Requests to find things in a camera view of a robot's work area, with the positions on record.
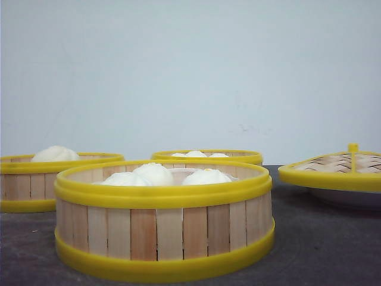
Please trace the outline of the woven bamboo steamer lid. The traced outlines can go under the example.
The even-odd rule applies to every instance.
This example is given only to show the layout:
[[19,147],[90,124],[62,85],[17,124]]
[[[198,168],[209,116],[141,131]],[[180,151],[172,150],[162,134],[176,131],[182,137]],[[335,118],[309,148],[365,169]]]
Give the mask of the woven bamboo steamer lid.
[[362,151],[357,143],[346,151],[325,154],[278,168],[281,181],[308,188],[380,192],[380,154]]

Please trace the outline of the bamboo steamer basket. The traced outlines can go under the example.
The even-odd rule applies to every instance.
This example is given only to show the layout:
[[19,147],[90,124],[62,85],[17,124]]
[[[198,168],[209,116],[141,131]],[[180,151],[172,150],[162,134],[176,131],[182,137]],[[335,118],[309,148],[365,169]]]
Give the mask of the bamboo steamer basket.
[[[271,250],[272,179],[264,167],[164,160],[174,186],[93,184],[141,165],[94,164],[58,174],[55,242],[66,265],[103,279],[169,283],[225,275]],[[199,169],[217,169],[232,181],[182,185]]]
[[[171,150],[171,151],[159,151],[152,154],[151,158],[154,160],[169,160],[169,159],[184,159],[184,160],[202,160],[202,161],[236,161],[240,163],[254,164],[261,166],[263,164],[263,156],[261,153],[249,150],[224,150],[224,149],[204,149],[200,150],[207,155],[207,157],[172,157],[173,153],[184,153],[192,150]],[[226,158],[214,158],[210,157],[212,153],[225,153],[229,157]]]
[[123,161],[113,153],[79,153],[74,161],[33,162],[33,154],[1,157],[1,212],[35,213],[55,210],[57,174],[88,164]]

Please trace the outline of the back basket left bun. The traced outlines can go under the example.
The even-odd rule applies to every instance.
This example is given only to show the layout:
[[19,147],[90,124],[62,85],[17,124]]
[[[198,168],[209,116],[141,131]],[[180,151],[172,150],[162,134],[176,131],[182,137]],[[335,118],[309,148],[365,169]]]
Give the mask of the back basket left bun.
[[171,156],[172,157],[187,157],[187,155],[184,153],[173,153],[171,154]]

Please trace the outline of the back basket right bun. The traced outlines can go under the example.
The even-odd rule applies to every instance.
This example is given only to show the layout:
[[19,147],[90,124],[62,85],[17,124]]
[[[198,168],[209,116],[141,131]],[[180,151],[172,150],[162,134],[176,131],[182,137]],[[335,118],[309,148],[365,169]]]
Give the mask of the back basket right bun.
[[227,154],[225,153],[212,153],[210,155],[210,157],[214,157],[214,158],[226,158],[226,157],[229,157]]

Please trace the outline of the front basket right bun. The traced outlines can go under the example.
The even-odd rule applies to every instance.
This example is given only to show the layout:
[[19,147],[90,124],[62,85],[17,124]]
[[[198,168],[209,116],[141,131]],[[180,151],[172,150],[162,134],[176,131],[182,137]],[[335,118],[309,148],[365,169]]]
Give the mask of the front basket right bun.
[[182,185],[209,185],[231,181],[225,173],[217,169],[199,169],[185,177]]

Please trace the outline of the front basket left bun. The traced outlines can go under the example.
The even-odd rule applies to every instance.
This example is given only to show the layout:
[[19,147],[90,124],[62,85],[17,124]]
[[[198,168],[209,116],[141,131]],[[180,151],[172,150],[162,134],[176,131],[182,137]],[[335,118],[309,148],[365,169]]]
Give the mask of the front basket left bun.
[[113,173],[105,180],[94,182],[93,184],[109,186],[151,186],[150,181],[133,172]]

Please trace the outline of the white plate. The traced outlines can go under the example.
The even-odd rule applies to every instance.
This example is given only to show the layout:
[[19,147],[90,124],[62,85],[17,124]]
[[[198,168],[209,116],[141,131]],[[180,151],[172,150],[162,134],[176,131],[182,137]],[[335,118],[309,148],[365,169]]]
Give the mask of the white plate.
[[325,203],[350,209],[380,211],[380,193],[310,188],[310,193]]

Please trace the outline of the back basket middle bun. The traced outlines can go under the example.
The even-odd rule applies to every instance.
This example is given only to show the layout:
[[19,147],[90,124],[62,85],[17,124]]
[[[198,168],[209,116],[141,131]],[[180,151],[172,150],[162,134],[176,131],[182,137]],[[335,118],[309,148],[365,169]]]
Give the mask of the back basket middle bun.
[[207,155],[205,153],[203,153],[202,151],[200,150],[192,150],[192,151],[189,151],[185,154],[186,157],[207,157]]

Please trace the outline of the white bun in left basket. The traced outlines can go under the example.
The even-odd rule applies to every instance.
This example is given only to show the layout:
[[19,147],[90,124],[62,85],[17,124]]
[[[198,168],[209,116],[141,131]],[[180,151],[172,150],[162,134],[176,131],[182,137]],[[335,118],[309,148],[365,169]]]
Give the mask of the white bun in left basket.
[[79,155],[75,151],[54,145],[36,153],[31,159],[32,162],[55,162],[55,161],[78,161]]

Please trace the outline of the front basket middle bun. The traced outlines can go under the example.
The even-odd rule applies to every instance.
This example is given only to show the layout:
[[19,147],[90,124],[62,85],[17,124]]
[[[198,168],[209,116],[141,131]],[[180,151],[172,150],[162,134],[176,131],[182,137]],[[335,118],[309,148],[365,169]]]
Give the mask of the front basket middle bun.
[[152,186],[170,186],[174,184],[172,173],[159,163],[147,163],[136,168],[133,173],[147,180]]

